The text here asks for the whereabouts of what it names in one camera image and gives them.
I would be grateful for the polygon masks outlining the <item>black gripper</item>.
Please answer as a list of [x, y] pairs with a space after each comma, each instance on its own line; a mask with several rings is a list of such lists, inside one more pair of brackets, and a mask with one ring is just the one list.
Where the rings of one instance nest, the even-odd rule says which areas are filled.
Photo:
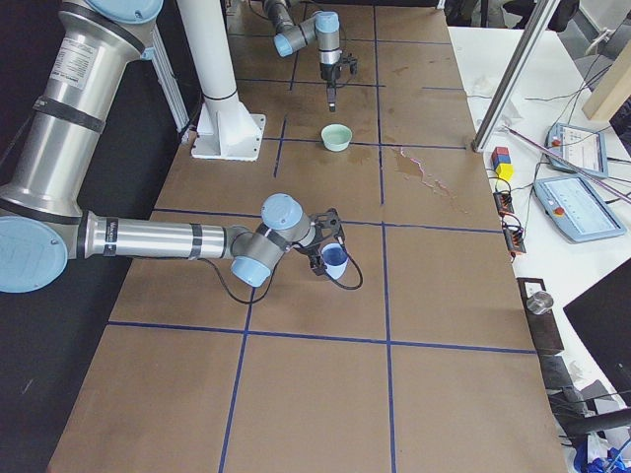
[[326, 84], [326, 101], [328, 109], [331, 112], [336, 111], [336, 85], [334, 83], [340, 78], [341, 66], [339, 63], [335, 64], [319, 64], [320, 77], [327, 83]]
[[325, 237], [316, 237], [307, 247], [306, 256], [310, 261], [312, 271], [317, 276], [322, 276], [326, 273], [325, 263], [321, 255], [321, 249], [325, 245]]

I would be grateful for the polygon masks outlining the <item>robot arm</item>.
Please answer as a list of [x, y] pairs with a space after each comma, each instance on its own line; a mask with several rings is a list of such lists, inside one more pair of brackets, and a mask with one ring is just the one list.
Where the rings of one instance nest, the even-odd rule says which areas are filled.
[[[32, 126], [35, 99], [43, 93], [64, 35], [56, 1], [4, 1], [1, 4], [1, 180], [8, 182]], [[99, 216], [147, 219], [160, 195], [182, 138], [150, 61], [135, 60], [121, 76], [113, 105], [78, 192], [78, 204]], [[199, 184], [188, 181], [179, 193], [199, 191], [203, 210], [243, 207], [258, 213], [264, 198], [283, 191], [264, 176], [261, 162], [197, 161], [208, 171]], [[87, 299], [114, 293], [128, 260], [95, 256], [71, 260], [50, 284], [25, 293], [2, 293], [1, 305], [65, 298]]]
[[273, 38], [276, 51], [281, 57], [287, 57], [311, 43], [317, 44], [320, 77], [326, 83], [328, 108], [334, 112], [337, 80], [342, 66], [338, 15], [333, 11], [316, 11], [308, 19], [296, 24], [290, 14], [294, 4], [296, 1], [262, 2], [263, 12], [276, 31]]

